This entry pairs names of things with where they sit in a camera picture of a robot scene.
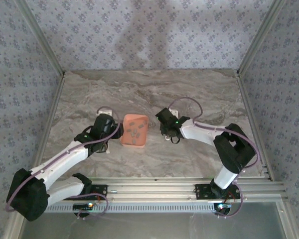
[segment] patterned wallpaper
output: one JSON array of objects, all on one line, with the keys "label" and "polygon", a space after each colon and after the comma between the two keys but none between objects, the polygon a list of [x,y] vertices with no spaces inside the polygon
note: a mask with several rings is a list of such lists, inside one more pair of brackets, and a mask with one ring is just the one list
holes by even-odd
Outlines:
[{"label": "patterned wallpaper", "polygon": [[299,223],[299,0],[284,6],[244,80]]},{"label": "patterned wallpaper", "polygon": [[12,0],[0,0],[0,238],[13,174],[29,168],[59,77]]},{"label": "patterned wallpaper", "polygon": [[27,0],[64,70],[235,68],[272,0]]}]

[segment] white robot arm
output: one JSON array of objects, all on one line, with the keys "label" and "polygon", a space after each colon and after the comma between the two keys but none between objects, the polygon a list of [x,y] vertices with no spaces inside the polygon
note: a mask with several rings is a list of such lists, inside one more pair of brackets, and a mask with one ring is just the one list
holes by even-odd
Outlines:
[{"label": "white robot arm", "polygon": [[160,111],[156,117],[160,121],[161,134],[171,139],[177,137],[176,143],[179,143],[181,138],[185,138],[216,147],[223,166],[210,183],[209,188],[215,198],[220,199],[227,195],[228,187],[256,154],[253,147],[241,137],[219,130],[225,128],[246,137],[236,124],[231,123],[224,127],[194,123],[189,117],[178,119],[167,108]]},{"label": "white robot arm", "polygon": [[91,193],[92,182],[84,175],[77,173],[67,180],[56,180],[77,163],[93,153],[103,153],[107,149],[108,137],[116,139],[123,134],[122,124],[106,114],[100,114],[93,126],[87,127],[61,152],[50,160],[27,171],[20,169],[14,175],[7,203],[22,214],[27,220],[37,219],[45,209],[61,200],[72,196]]},{"label": "white robot arm", "polygon": [[[240,171],[255,155],[253,148],[243,139],[226,132],[213,130],[212,125],[195,123],[188,117],[178,119],[164,108],[156,117],[160,121],[161,134],[171,138],[195,139],[216,147],[223,167],[211,181],[208,190],[214,198],[220,199],[227,194],[227,189]],[[37,219],[48,206],[56,202],[78,195],[91,193],[92,182],[82,174],[74,174],[67,180],[56,181],[61,175],[77,163],[88,158],[92,153],[102,153],[107,149],[107,141],[90,143],[113,134],[112,139],[120,138],[123,126],[106,114],[99,115],[93,126],[87,127],[78,134],[64,150],[50,160],[27,171],[21,169],[14,175],[7,202],[27,220]],[[236,124],[227,129],[243,134]]]}]

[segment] gray marble tabletop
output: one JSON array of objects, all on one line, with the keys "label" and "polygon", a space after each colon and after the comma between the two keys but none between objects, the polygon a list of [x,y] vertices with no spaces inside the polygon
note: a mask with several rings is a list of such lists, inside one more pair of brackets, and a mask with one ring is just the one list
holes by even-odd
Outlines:
[{"label": "gray marble tabletop", "polygon": [[[73,137],[92,125],[101,106],[126,114],[149,117],[145,148],[126,148],[110,140],[109,154],[95,153],[69,170],[89,177],[208,177],[221,168],[216,149],[194,140],[165,141],[155,117],[174,99],[198,100],[204,114],[198,121],[213,125],[238,124],[253,139],[247,112],[232,70],[80,71],[66,72],[65,83],[44,152],[46,161],[64,149]],[[194,102],[175,103],[181,116],[194,117]],[[258,163],[242,176],[262,176]]]}]

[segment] orange container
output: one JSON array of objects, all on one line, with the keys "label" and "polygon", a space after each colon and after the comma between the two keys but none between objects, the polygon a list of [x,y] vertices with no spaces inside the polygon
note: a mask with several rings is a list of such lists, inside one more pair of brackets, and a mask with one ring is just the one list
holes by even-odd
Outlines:
[{"label": "orange container", "polygon": [[125,115],[124,133],[120,142],[125,147],[144,148],[148,133],[149,118],[144,115]]}]

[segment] metal bar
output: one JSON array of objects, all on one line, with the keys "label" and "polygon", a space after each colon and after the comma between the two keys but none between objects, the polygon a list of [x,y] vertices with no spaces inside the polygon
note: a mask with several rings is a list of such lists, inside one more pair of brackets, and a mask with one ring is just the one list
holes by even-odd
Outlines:
[{"label": "metal bar", "polygon": [[299,228],[289,202],[276,202],[287,239],[299,239]]},{"label": "metal bar", "polygon": [[278,14],[280,13],[282,7],[285,5],[286,0],[273,0],[263,22],[261,23],[252,43],[247,50],[247,53],[242,60],[238,71],[239,76],[243,77],[253,61],[257,51],[259,50],[261,44],[263,43],[265,37],[267,36],[269,30],[276,21]]},{"label": "metal bar", "polygon": [[240,92],[241,92],[241,96],[242,96],[245,108],[247,110],[249,124],[250,124],[251,130],[253,132],[256,145],[257,145],[258,150],[260,152],[261,159],[262,159],[263,163],[266,165],[269,178],[274,181],[275,180],[274,172],[273,172],[273,170],[271,168],[271,165],[269,163],[269,156],[268,156],[267,151],[265,150],[265,144],[264,144],[264,141],[261,137],[255,114],[252,110],[252,106],[251,106],[251,103],[250,103],[250,100],[249,100],[249,97],[248,97],[248,94],[247,94],[245,83],[238,76],[237,76],[237,81],[238,81],[238,86],[239,86],[239,89],[240,89]]},{"label": "metal bar", "polygon": [[[45,129],[44,129],[43,135],[42,135],[42,139],[40,141],[38,151],[34,158],[34,162],[33,162],[34,167],[41,164],[41,159],[42,159],[42,156],[44,153],[46,142],[49,137],[49,133],[50,133],[51,126],[52,126],[52,121],[53,121],[53,118],[54,118],[54,115],[56,112],[56,108],[57,108],[57,105],[58,105],[58,102],[59,102],[59,99],[61,96],[63,84],[64,84],[64,78],[62,77],[59,81],[57,90],[55,92],[51,110],[50,110],[50,113],[49,113],[49,116],[47,119],[47,123],[46,123]],[[19,237],[19,234],[21,233],[23,222],[24,222],[24,217],[21,214],[19,214],[17,212],[11,213],[9,220],[7,222],[7,225],[5,227],[3,239],[17,239]]]},{"label": "metal bar", "polygon": [[33,35],[35,36],[36,40],[39,42],[42,51],[50,61],[52,67],[56,70],[56,72],[63,76],[63,70],[58,62],[52,48],[50,47],[48,41],[46,40],[43,31],[41,30],[39,24],[37,23],[31,9],[29,8],[28,4],[25,0],[14,0],[15,4],[18,6],[21,14],[23,15],[25,21],[28,23]]},{"label": "metal bar", "polygon": [[62,78],[60,79],[59,84],[57,86],[57,89],[56,89],[56,92],[55,92],[55,95],[54,95],[54,99],[52,101],[51,109],[50,109],[50,112],[49,112],[47,123],[45,125],[44,131],[43,131],[43,134],[42,134],[42,138],[41,138],[41,141],[40,141],[40,144],[39,144],[38,151],[37,151],[37,153],[35,155],[35,158],[34,158],[34,162],[33,162],[34,167],[41,164],[41,160],[42,160],[42,157],[43,157],[43,154],[44,154],[46,143],[48,141],[50,130],[51,130],[51,127],[52,127],[52,122],[53,122],[53,119],[54,119],[54,115],[55,115],[55,112],[56,112],[56,109],[57,109],[57,106],[58,106],[58,103],[59,103],[59,100],[60,100],[60,97],[61,97],[63,85],[64,85],[64,77],[62,76]]},{"label": "metal bar", "polygon": [[[108,185],[107,198],[111,203],[215,203],[222,200],[197,200],[195,184],[208,184],[205,178],[99,178],[93,184]],[[282,182],[261,178],[239,178],[244,201],[277,202],[287,199]],[[77,203],[62,201],[60,203]]]}]

